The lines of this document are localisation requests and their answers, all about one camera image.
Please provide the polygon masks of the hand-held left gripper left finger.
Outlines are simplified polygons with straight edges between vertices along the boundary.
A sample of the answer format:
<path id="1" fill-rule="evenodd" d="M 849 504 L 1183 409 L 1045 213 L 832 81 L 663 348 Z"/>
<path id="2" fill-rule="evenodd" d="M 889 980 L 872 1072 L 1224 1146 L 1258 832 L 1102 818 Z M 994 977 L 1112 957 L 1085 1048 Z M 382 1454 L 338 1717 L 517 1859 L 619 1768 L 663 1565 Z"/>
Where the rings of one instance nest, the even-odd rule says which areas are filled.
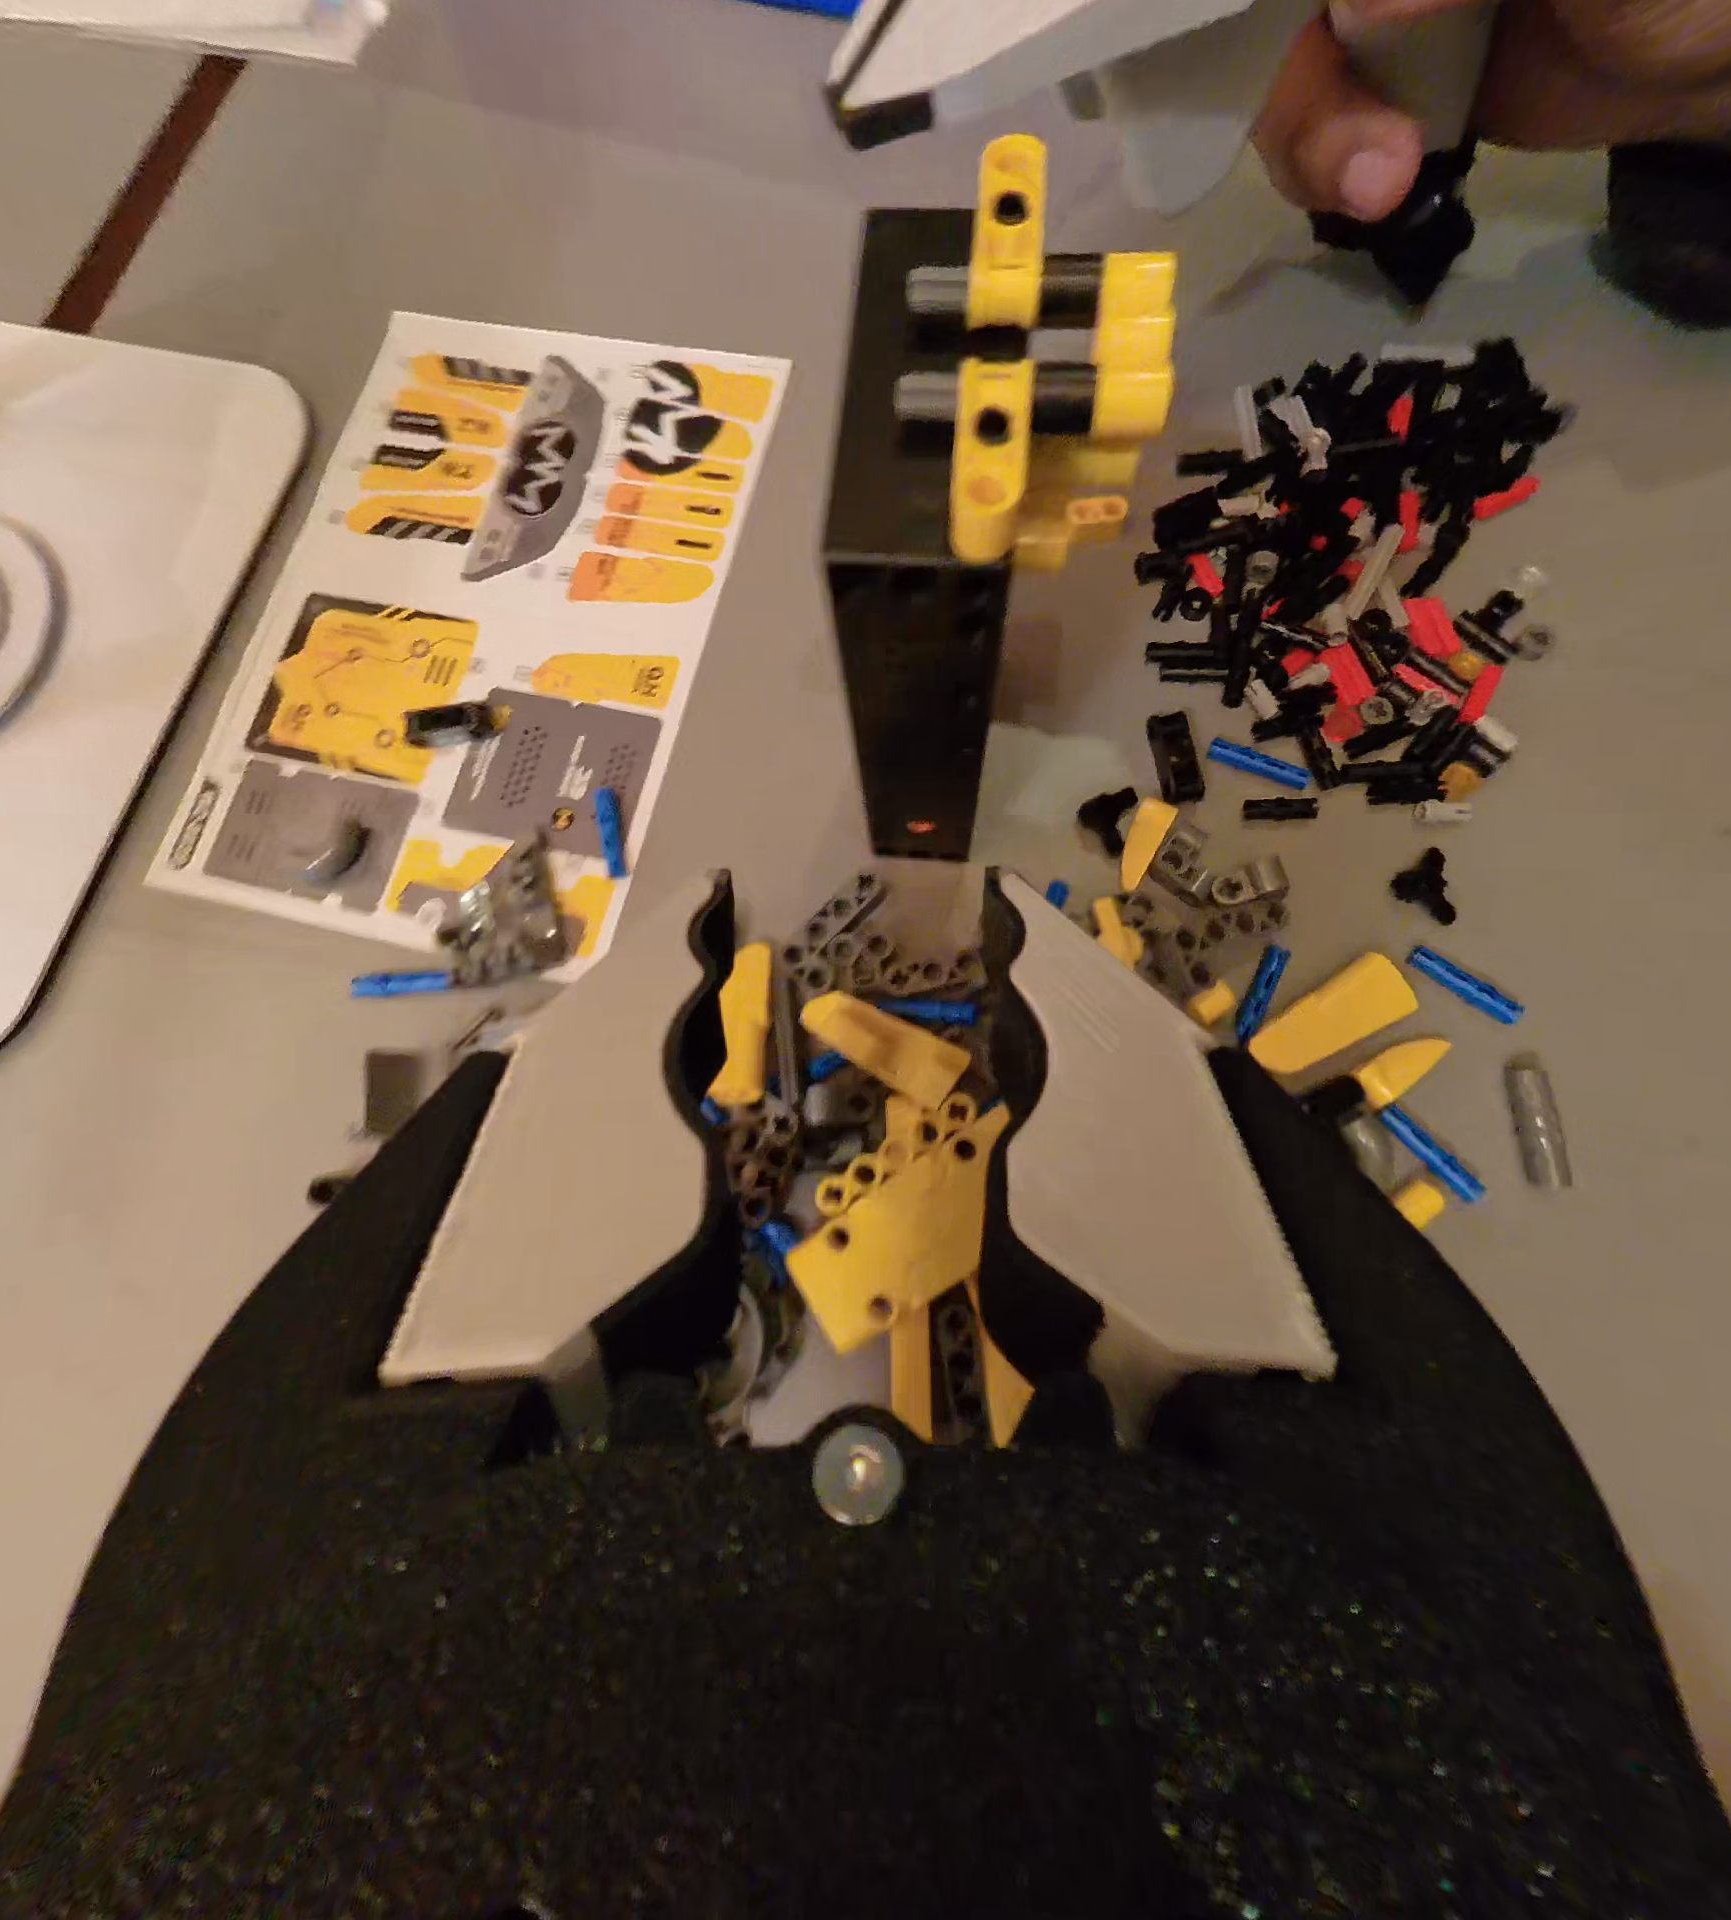
<path id="1" fill-rule="evenodd" d="M 740 1220 L 707 1092 L 727 1061 L 734 950 L 734 875 L 703 869 L 629 909 L 612 950 L 524 1024 L 379 1359 L 382 1389 L 693 1389 L 724 1355 Z"/>

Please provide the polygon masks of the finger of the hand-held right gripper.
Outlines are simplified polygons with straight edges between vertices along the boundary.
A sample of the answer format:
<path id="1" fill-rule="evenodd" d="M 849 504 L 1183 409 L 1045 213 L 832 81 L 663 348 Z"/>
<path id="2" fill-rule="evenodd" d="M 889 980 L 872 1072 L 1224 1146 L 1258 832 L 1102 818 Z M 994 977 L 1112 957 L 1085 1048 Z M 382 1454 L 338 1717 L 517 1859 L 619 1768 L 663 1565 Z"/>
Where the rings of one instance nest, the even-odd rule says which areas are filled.
<path id="1" fill-rule="evenodd" d="M 825 74 L 852 149 L 1055 91 L 1244 20 L 1254 3 L 859 3 Z"/>
<path id="2" fill-rule="evenodd" d="M 1112 128 L 1133 206 L 1187 213 L 1237 162 L 1268 91 L 1261 37 L 1170 37 L 1062 85 L 1078 122 Z"/>

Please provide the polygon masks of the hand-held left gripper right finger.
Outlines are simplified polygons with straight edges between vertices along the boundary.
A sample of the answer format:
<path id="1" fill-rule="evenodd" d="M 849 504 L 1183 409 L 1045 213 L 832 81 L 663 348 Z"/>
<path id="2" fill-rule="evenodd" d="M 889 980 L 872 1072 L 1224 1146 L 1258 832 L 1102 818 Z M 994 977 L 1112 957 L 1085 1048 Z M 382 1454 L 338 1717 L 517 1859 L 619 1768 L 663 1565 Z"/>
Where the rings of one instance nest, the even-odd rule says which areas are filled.
<path id="1" fill-rule="evenodd" d="M 1335 1349 L 1214 1078 L 1214 1045 L 1028 879 L 980 879 L 991 1153 L 977 1295 L 1031 1383 L 1122 1433 L 1190 1376 L 1329 1383 Z"/>

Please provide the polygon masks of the pile of yellow grey pieces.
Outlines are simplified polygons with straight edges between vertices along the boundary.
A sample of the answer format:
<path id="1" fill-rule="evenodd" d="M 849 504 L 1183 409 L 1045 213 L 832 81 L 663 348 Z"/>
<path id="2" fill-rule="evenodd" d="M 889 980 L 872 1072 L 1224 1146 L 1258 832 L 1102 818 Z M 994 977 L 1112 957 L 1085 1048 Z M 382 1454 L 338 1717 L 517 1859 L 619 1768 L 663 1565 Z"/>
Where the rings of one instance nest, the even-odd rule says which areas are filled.
<path id="1" fill-rule="evenodd" d="M 1129 889 L 1095 899 L 1089 923 L 1072 923 L 1214 1045 L 1214 1078 L 1217 1068 L 1258 1068 L 1264 1092 L 1278 1095 L 1285 1082 L 1413 1021 L 1406 970 L 1454 980 L 1423 950 L 1406 963 L 1362 953 L 1278 1004 L 1285 869 L 1254 859 L 1220 875 L 1204 869 L 1200 848 L 1204 838 L 1170 805 L 1139 805 L 1122 859 Z M 751 1403 L 798 1359 L 801 1325 L 818 1328 L 784 1254 L 822 1220 L 822 1180 L 879 1146 L 886 1099 L 906 1095 L 923 1109 L 953 1092 L 977 1109 L 1001 1102 L 980 943 L 943 967 L 899 967 L 882 926 L 886 896 L 882 875 L 855 875 L 798 943 L 744 946 L 720 990 L 727 1061 L 707 1092 L 707 1119 L 724 1126 L 734 1200 L 757 1230 L 757 1281 L 734 1315 L 730 1379 L 713 1386 L 710 1420 L 734 1437 L 751 1437 Z M 1224 1102 L 1251 1088 L 1248 1078 L 1217 1085 Z M 1264 1186 L 1261 1156 L 1248 1156 Z M 1288 1237 L 1291 1197 L 1268 1200 Z M 889 1416 L 923 1443 L 984 1437 L 1007 1447 L 1035 1399 L 984 1325 L 977 1274 L 855 1352 L 866 1349 L 882 1359 Z"/>

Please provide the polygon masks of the yellow toy brick assembly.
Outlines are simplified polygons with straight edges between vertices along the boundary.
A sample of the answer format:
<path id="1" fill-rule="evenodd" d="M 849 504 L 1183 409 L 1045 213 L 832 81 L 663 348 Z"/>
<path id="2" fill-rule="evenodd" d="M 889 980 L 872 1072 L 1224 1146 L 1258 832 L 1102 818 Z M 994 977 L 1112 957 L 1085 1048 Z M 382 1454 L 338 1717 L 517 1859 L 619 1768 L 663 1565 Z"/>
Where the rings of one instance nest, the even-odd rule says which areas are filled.
<path id="1" fill-rule="evenodd" d="M 977 162 L 970 254 L 906 270 L 906 318 L 953 341 L 903 372 L 903 426 L 950 426 L 947 537 L 964 565 L 1062 571 L 1116 537 L 1173 409 L 1177 254 L 1051 254 L 1048 152 L 997 135 Z"/>

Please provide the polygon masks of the person's right hand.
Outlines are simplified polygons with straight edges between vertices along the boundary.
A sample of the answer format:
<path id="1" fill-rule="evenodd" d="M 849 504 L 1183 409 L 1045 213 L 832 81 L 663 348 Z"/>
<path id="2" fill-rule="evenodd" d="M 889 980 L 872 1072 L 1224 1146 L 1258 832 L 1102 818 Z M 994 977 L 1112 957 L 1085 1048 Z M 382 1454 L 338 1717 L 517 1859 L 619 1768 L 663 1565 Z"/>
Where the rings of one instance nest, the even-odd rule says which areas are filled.
<path id="1" fill-rule="evenodd" d="M 1471 128 L 1521 152 L 1670 142 L 1731 155 L 1731 3 L 1501 3 Z M 1254 122 L 1254 149 L 1291 206 L 1383 220 L 1427 145 L 1315 20 Z"/>

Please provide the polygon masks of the dark grey toy panel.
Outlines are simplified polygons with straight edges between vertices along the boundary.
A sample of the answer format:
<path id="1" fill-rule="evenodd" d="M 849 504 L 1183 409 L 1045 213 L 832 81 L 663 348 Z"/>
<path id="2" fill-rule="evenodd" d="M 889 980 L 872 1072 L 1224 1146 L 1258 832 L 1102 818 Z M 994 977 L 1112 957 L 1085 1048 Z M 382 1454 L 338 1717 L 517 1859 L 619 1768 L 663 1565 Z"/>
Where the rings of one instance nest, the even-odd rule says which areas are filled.
<path id="1" fill-rule="evenodd" d="M 409 1048 L 372 1048 L 362 1058 L 358 1126 L 369 1143 L 392 1139 L 423 1105 L 429 1085 L 429 1055 Z"/>

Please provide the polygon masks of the large yellow toy panel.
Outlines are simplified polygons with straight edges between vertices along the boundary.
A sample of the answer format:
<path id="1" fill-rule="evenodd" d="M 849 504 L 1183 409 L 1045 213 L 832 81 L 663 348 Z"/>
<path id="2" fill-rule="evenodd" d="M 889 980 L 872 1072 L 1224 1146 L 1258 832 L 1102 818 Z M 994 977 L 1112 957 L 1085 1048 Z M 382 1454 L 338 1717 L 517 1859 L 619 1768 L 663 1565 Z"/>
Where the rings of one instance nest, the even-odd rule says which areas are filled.
<path id="1" fill-rule="evenodd" d="M 977 1109 L 964 1092 L 936 1109 L 889 1095 L 879 1146 L 822 1180 L 822 1220 L 784 1271 L 832 1352 L 852 1355 L 977 1274 L 991 1153 L 1007 1126 L 1007 1105 Z"/>

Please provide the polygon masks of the dark grey gear cluster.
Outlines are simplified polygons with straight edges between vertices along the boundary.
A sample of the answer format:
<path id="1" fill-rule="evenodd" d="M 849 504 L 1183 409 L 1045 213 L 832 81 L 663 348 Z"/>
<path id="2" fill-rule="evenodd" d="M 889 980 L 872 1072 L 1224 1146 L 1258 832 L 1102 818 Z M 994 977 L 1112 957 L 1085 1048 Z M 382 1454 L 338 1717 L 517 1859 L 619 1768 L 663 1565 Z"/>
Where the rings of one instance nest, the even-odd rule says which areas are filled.
<path id="1" fill-rule="evenodd" d="M 487 990 L 568 963 L 578 940 L 551 882 L 551 838 L 534 828 L 467 886 L 440 923 L 450 987 Z"/>

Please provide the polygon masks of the grey tube connector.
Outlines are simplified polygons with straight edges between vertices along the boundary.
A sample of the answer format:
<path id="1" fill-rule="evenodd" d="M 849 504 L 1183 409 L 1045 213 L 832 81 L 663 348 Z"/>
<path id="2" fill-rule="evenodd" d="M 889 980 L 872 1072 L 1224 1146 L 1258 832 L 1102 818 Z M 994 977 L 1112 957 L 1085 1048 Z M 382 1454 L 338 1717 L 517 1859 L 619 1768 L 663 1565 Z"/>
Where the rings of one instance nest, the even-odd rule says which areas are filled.
<path id="1" fill-rule="evenodd" d="M 1532 1051 L 1508 1058 L 1501 1068 L 1501 1088 L 1525 1183 L 1548 1193 L 1569 1190 L 1569 1136 L 1545 1061 Z"/>

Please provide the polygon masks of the pile of black red pins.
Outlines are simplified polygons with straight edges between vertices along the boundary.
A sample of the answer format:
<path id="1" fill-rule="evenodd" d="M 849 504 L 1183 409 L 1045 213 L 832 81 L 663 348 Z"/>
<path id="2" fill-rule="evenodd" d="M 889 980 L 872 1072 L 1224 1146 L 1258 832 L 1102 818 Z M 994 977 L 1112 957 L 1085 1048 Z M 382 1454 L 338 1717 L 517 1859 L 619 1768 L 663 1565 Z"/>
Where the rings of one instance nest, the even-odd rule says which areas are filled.
<path id="1" fill-rule="evenodd" d="M 1572 409 L 1515 335 L 1390 345 L 1237 385 L 1224 443 L 1177 460 L 1133 581 L 1170 686 L 1251 717 L 1207 761 L 1258 764 L 1285 798 L 1359 791 L 1420 821 L 1471 815 L 1518 754 L 1508 666 L 1538 659 L 1538 571 L 1454 608 L 1471 537 L 1538 494 Z"/>

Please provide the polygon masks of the toy sticker sheet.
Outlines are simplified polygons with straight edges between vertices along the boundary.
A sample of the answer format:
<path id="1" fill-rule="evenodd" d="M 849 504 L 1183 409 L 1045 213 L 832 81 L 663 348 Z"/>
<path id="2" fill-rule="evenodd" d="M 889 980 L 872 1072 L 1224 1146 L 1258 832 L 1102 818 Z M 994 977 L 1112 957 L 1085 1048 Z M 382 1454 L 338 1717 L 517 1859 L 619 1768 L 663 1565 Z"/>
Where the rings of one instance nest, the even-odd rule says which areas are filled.
<path id="1" fill-rule="evenodd" d="M 534 828 L 578 950 L 612 946 L 791 362 L 392 314 L 206 747 L 156 892 L 443 967 L 456 896 Z M 494 700 L 483 744 L 409 750 L 416 706 Z M 612 784 L 632 875 L 598 855 Z M 369 855 L 328 896 L 291 845 L 338 815 Z"/>

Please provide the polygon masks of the tall black toy block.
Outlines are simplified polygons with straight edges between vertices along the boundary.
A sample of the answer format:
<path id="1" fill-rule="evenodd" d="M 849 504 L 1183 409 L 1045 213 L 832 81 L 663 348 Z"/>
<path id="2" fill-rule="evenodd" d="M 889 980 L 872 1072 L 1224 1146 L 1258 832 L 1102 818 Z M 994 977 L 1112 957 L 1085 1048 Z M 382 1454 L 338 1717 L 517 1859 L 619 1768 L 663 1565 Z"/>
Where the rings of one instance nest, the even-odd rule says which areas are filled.
<path id="1" fill-rule="evenodd" d="M 879 859 L 967 862 L 1011 568 L 950 548 L 953 318 L 916 318 L 906 274 L 964 267 L 974 216 L 862 216 L 828 466 L 822 568 L 866 835 Z"/>

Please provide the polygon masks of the white rounded tray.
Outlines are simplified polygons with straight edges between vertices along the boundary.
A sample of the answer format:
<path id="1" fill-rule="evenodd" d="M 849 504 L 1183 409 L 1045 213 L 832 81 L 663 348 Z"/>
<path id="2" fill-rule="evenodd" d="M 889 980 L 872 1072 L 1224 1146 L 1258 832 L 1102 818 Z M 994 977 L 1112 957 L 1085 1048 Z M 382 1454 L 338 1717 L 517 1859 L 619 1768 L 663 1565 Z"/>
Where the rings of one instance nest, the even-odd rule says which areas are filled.
<path id="1" fill-rule="evenodd" d="M 27 1021 L 301 470 L 250 362 L 0 321 L 0 1045 Z"/>

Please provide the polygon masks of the white paper sheet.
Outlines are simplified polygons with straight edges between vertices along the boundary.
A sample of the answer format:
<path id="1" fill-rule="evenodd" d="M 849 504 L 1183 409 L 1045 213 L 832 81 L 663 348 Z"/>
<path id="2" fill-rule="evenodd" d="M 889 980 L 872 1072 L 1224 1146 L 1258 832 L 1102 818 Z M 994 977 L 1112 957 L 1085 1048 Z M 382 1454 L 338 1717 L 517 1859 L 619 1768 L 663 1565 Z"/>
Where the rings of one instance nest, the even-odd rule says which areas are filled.
<path id="1" fill-rule="evenodd" d="M 98 3 L 74 24 L 142 47 L 352 68 L 392 14 L 396 3 Z"/>

